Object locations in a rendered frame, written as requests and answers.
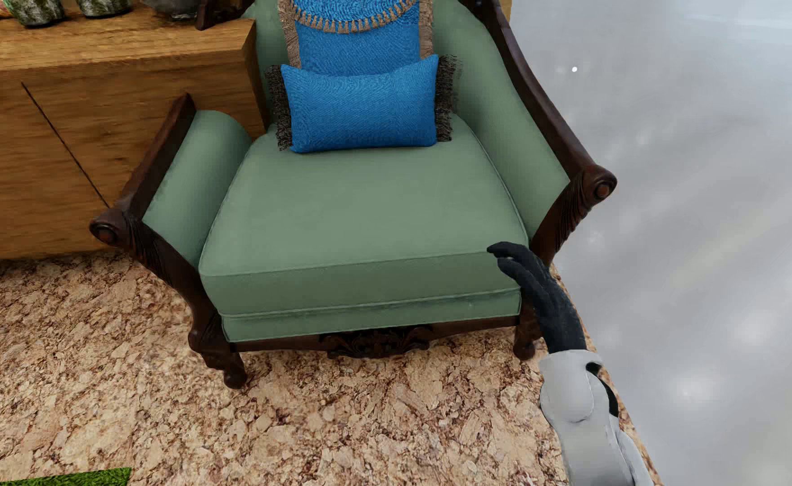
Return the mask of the small blue fringed cushion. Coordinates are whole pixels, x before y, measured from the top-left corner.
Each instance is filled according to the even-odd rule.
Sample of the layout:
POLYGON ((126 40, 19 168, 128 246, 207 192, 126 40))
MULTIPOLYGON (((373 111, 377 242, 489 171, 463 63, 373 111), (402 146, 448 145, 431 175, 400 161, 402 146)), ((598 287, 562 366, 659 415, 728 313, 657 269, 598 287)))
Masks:
POLYGON ((427 147, 452 138, 462 63, 433 54, 390 72, 330 75, 286 64, 264 77, 279 149, 427 147))

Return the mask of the wooden sideboard cabinet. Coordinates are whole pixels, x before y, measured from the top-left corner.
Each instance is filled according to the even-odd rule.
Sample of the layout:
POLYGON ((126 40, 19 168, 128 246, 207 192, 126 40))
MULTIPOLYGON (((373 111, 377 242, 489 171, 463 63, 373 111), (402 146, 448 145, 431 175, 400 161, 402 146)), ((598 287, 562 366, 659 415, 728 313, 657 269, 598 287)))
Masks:
POLYGON ((262 28, 197 30, 141 4, 28 28, 0 20, 0 260, 98 250, 89 221, 120 197, 174 101, 263 131, 262 28))

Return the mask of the green mottled ceramic pot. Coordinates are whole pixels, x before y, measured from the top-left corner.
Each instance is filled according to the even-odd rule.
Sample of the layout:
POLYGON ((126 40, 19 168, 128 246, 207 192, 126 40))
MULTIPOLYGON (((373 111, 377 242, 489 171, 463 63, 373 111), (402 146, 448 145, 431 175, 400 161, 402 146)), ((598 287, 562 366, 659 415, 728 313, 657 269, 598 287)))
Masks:
POLYGON ((24 27, 46 27, 66 18, 61 0, 2 0, 12 17, 24 27))
POLYGON ((134 0, 75 0, 78 9, 89 19, 121 16, 133 8, 134 0))

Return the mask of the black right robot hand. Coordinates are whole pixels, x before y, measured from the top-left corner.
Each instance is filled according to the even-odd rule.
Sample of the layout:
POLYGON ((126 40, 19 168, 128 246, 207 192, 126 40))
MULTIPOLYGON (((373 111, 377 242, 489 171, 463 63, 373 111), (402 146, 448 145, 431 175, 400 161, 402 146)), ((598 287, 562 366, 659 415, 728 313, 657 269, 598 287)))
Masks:
POLYGON ((543 260, 528 247, 508 241, 491 245, 487 252, 496 258, 498 269, 525 291, 549 354, 588 349, 575 306, 543 260))

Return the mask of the beige stone-pattern rug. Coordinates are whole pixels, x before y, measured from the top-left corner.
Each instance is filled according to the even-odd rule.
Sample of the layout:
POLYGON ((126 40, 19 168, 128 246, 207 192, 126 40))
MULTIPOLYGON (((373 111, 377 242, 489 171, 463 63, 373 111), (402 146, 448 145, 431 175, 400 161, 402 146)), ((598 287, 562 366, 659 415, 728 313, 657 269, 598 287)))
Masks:
POLYGON ((384 360, 243 356, 119 253, 0 263, 0 481, 128 467, 130 486, 565 486, 538 361, 511 329, 384 360))

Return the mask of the green grass mat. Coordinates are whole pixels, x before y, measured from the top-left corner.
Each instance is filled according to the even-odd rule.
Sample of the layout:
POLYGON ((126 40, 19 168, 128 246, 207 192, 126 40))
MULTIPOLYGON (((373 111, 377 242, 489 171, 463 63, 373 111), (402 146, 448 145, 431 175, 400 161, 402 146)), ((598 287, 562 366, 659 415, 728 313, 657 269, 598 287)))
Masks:
POLYGON ((131 468, 125 467, 0 481, 0 486, 128 486, 130 478, 131 468))

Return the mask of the dark wooden ornament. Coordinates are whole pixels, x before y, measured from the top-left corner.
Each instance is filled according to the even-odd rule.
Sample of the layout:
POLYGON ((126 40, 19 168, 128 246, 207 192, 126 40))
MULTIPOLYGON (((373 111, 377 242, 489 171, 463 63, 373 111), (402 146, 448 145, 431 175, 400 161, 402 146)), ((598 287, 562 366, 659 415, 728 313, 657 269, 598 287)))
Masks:
POLYGON ((239 19, 256 0, 199 0, 195 27, 205 30, 219 23, 239 19))

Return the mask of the large blue tasselled cushion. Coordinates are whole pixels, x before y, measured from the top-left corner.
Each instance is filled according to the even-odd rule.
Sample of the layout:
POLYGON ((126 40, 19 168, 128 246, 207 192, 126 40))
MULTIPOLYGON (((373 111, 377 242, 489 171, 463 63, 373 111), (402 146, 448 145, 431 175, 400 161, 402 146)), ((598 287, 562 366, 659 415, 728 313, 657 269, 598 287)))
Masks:
POLYGON ((327 75, 391 72, 433 54, 434 0, 278 0, 290 65, 327 75))

